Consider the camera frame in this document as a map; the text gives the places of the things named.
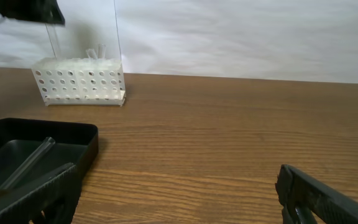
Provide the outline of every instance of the brown wooden tabletop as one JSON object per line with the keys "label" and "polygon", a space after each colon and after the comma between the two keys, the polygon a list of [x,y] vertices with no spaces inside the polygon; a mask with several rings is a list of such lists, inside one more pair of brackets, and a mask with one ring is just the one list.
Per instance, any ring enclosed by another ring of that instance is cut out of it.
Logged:
{"label": "brown wooden tabletop", "polygon": [[358,201],[358,85],[125,79],[123,107],[46,107],[30,70],[0,68],[0,119],[99,128],[73,223],[282,223],[281,164]]}

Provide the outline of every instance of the white wall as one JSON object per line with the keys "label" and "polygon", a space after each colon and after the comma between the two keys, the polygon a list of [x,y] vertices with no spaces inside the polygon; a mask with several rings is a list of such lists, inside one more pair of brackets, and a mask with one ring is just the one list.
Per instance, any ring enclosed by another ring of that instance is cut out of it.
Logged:
{"label": "white wall", "polygon": [[[59,0],[67,57],[114,42],[112,0]],[[358,1],[116,0],[125,72],[358,83]],[[0,66],[53,55],[45,27],[0,25]]]}

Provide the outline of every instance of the wood grain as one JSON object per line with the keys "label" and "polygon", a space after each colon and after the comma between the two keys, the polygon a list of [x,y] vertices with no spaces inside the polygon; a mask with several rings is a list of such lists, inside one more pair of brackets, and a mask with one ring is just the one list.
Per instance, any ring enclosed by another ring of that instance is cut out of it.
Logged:
{"label": "wood grain", "polygon": [[358,85],[126,75],[116,106],[45,107],[0,68],[0,118],[92,123],[100,153],[73,223],[282,223],[291,164],[358,201]]}

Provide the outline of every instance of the white perforated rack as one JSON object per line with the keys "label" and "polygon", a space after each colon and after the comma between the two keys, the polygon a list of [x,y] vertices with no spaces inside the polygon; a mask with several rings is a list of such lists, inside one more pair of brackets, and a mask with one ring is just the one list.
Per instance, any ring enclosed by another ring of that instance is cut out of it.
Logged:
{"label": "white perforated rack", "polygon": [[126,97],[121,61],[45,58],[32,67],[45,105],[120,105]]}

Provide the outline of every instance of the white backdrop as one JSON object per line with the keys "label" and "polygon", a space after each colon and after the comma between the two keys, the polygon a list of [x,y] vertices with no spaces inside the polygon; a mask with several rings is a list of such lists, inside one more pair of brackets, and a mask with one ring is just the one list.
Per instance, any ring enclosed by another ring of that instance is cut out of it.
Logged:
{"label": "white backdrop", "polygon": [[[112,0],[59,0],[67,57],[114,42]],[[116,0],[125,72],[358,83],[358,1]],[[108,52],[117,52],[113,44]],[[0,66],[52,57],[45,26],[0,24]]]}

